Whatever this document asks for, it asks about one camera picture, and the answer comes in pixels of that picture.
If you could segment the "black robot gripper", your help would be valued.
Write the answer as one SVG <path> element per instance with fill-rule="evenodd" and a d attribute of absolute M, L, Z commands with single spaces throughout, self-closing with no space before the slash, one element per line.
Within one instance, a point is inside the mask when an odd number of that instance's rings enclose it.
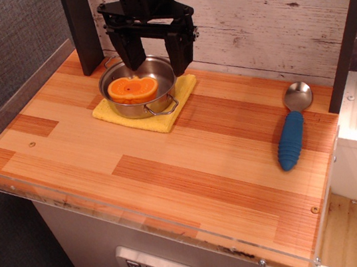
<path fill-rule="evenodd" d="M 141 38 L 165 38 L 174 75 L 181 76 L 193 61 L 198 37 L 193 9 L 175 0 L 117 0 L 101 3 L 106 33 L 124 64 L 133 71 L 146 59 Z"/>

